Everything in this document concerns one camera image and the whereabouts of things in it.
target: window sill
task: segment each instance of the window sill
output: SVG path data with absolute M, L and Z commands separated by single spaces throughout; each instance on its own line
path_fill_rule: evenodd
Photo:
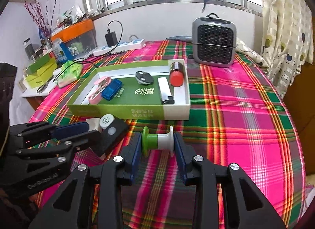
M 141 2 L 134 3 L 134 4 L 128 4 L 128 5 L 118 7 L 118 8 L 110 9 L 106 12 L 103 12 L 103 13 L 100 13 L 100 14 L 94 16 L 92 18 L 92 20 L 96 20 L 96 19 L 99 19 L 99 18 L 104 17 L 106 15 L 109 15 L 109 14 L 112 14 L 115 12 L 119 12 L 119 11 L 123 11 L 126 9 L 131 9 L 131 8 L 136 8 L 136 7 L 146 6 L 146 5 L 152 5 L 152 4 L 165 4 L 165 3 L 201 3 L 201 4 L 203 4 L 203 2 L 204 2 L 204 0 L 150 0 L 150 1 L 141 1 Z M 262 17 L 261 12 L 257 12 L 257 11 L 254 11 L 252 9 L 245 8 L 245 7 L 242 7 L 242 6 L 237 5 L 237 4 L 232 4 L 232 3 L 228 3 L 228 2 L 225 3 L 222 1 L 218 1 L 218 0 L 210 0 L 207 2 L 207 4 L 216 4 L 216 5 L 220 5 L 220 6 L 230 7 L 230 8 L 246 11 L 248 13 L 252 13 L 252 14 L 255 14 L 255 15 Z

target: red bottle cap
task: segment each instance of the red bottle cap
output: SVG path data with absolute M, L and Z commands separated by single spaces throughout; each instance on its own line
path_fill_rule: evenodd
M 173 71 L 170 74 L 170 83 L 174 87 L 180 87 L 184 83 L 184 74 L 180 71 Z

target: patterned curtain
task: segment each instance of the patterned curtain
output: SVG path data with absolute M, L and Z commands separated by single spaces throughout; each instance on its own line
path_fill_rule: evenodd
M 267 77 L 283 98 L 301 65 L 313 63 L 311 10 L 304 0 L 262 0 L 262 15 L 261 56 Z

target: plaid tablecloth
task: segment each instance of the plaid tablecloth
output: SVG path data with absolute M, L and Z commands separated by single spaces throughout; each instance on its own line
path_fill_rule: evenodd
M 275 207 L 285 224 L 300 218 L 305 192 L 305 169 L 299 138 L 284 103 L 263 72 L 250 59 L 236 54 L 230 68 L 200 65 L 187 58 L 192 46 L 175 41 L 148 42 L 140 50 L 100 58 L 98 66 L 145 60 L 185 59 L 191 93 L 189 121 L 127 120 L 130 132 L 106 157 L 119 154 L 136 131 L 148 126 L 150 133 L 167 133 L 170 125 L 182 133 L 187 144 L 216 164 L 238 163 Z M 85 65 L 82 78 L 56 87 L 34 113 L 31 122 L 70 124 L 86 118 L 72 115 L 66 103 L 92 72 Z M 92 151 L 76 155 L 72 168 L 85 163 L 102 164 Z M 39 194 L 42 206 L 58 188 Z M 191 228 L 195 187 L 180 180 L 175 158 L 168 151 L 152 151 L 142 158 L 135 184 L 122 187 L 125 224 L 131 228 Z M 224 227 L 222 200 L 220 225 Z M 94 215 L 97 210 L 95 194 Z

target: space heater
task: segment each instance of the space heater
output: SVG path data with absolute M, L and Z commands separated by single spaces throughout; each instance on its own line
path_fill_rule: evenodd
M 229 67 L 236 48 L 236 27 L 220 18 L 201 17 L 193 21 L 193 58 L 209 66 Z

